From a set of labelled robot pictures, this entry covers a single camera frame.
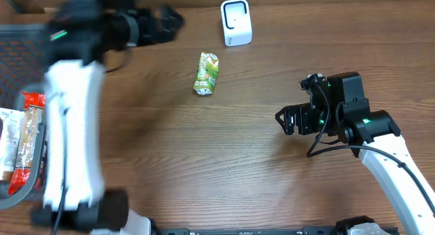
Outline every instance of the green led light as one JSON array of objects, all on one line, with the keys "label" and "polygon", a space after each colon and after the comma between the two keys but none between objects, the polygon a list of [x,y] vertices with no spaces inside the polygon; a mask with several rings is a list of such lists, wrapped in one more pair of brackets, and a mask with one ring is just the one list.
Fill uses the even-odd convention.
[{"label": "green led light", "polygon": [[68,34],[68,31],[59,31],[51,36],[51,40],[54,41],[55,39],[59,39],[66,34]]}]

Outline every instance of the wooden table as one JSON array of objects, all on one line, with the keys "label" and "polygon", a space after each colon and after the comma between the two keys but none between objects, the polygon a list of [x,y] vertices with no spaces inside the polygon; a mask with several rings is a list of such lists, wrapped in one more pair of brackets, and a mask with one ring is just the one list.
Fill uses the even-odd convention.
[{"label": "wooden table", "polygon": [[[309,102],[298,81],[310,73],[359,72],[372,111],[391,114],[435,187],[435,1],[251,7],[253,41],[235,48],[224,46],[218,7],[179,11],[177,40],[135,49],[102,95],[106,184],[125,187],[138,213],[162,228],[301,228],[357,215],[401,227],[350,151],[307,159],[314,135],[285,136],[276,123],[283,106]],[[192,91],[202,51],[220,59],[205,98]],[[123,58],[108,56],[109,68]],[[47,234],[29,224],[31,206],[0,212],[0,232]]]}]

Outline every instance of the red and white package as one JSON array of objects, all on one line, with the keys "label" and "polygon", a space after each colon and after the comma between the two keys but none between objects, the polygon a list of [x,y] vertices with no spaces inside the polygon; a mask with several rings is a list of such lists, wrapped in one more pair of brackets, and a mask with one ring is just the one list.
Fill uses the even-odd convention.
[{"label": "red and white package", "polygon": [[26,93],[24,94],[24,119],[21,127],[20,144],[18,145],[18,155],[16,158],[15,170],[9,186],[9,195],[15,194],[23,187],[30,177],[33,154],[35,151],[36,137],[39,133],[38,126],[42,122],[44,106],[46,103],[43,94]]}]

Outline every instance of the wire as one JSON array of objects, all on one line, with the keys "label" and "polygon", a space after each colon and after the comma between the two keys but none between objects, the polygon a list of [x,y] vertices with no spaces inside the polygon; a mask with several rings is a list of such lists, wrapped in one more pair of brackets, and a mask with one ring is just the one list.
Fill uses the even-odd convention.
[{"label": "wire", "polygon": [[418,189],[420,190],[424,199],[426,200],[427,204],[429,205],[430,210],[435,215],[434,204],[430,200],[428,193],[426,192],[426,190],[424,190],[424,187],[422,186],[422,184],[420,183],[418,178],[415,176],[415,174],[412,172],[412,170],[409,169],[409,167],[406,165],[405,162],[400,161],[399,159],[397,159],[396,157],[392,156],[391,154],[389,154],[385,151],[382,151],[382,150],[374,148],[374,147],[369,147],[369,146],[341,145],[341,146],[327,147],[325,149],[315,151],[314,153],[309,155],[308,158],[319,155],[321,153],[326,153],[328,151],[334,151],[334,150],[340,150],[340,149],[365,149],[365,150],[377,152],[377,153],[393,160],[394,162],[396,162],[398,164],[398,168],[403,168],[406,171],[406,173],[408,173],[408,175],[411,177],[411,179],[414,181],[415,185],[418,187]]},{"label": "wire", "polygon": [[125,50],[125,57],[124,57],[124,61],[122,61],[122,64],[114,69],[110,69],[110,70],[106,71],[106,73],[112,73],[112,72],[118,71],[118,70],[126,67],[130,63],[132,54],[133,53],[131,52],[131,49],[127,48]]},{"label": "wire", "polygon": [[330,141],[330,142],[327,142],[327,143],[319,141],[319,143],[323,143],[323,144],[326,144],[326,145],[334,145],[334,144],[340,143],[340,140],[337,139],[337,140]]},{"label": "wire", "polygon": [[17,12],[19,14],[23,14],[24,13],[22,11],[22,8],[17,3],[15,3],[14,1],[12,1],[12,0],[6,0],[6,1],[12,6],[12,8],[14,8],[15,12]]},{"label": "wire", "polygon": [[308,158],[309,158],[309,156],[310,156],[310,153],[311,153],[311,152],[313,151],[313,149],[315,148],[315,146],[319,143],[322,134],[325,132],[326,124],[328,123],[329,115],[330,115],[329,102],[328,102],[328,99],[326,98],[325,92],[321,89],[321,87],[319,86],[319,84],[314,83],[314,86],[316,86],[317,89],[319,89],[319,91],[321,92],[321,94],[324,96],[325,103],[326,103],[326,108],[328,109],[328,113],[326,114],[326,120],[325,120],[324,127],[321,129],[320,133],[318,134],[318,137],[315,138],[314,143],[312,144],[312,146],[310,147],[310,149],[309,149],[308,152],[307,152],[307,157],[308,157]]},{"label": "wire", "polygon": [[56,221],[52,230],[52,235],[56,235],[59,229],[60,220],[62,218],[63,209],[65,207],[65,196],[67,195],[67,113],[68,109],[63,111],[63,179],[62,179],[62,194],[60,196],[59,208],[57,210]]},{"label": "wire", "polygon": [[[335,107],[335,121],[337,122],[339,128],[341,127],[341,122],[340,122],[340,119],[338,118],[338,111],[340,110],[340,106],[343,105],[344,103],[345,102],[339,102],[337,107]],[[334,145],[334,144],[340,143],[340,140],[337,139],[335,141],[330,141],[330,142],[327,142],[327,143],[319,141],[319,143],[323,143],[323,144],[326,144],[326,145]]]}]

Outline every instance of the gray basket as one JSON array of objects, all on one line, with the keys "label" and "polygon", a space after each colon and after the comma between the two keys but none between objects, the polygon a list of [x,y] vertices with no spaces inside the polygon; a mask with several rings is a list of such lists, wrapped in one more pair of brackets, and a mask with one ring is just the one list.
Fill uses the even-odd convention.
[{"label": "gray basket", "polygon": [[[43,28],[41,24],[0,26],[0,107],[22,111],[24,96],[21,92],[44,93],[40,35]],[[9,196],[9,183],[0,184],[0,210],[13,207],[26,199],[41,199],[42,192],[33,191],[33,187],[37,182],[43,158],[45,122],[44,115],[36,138],[31,175],[24,187]]]}]

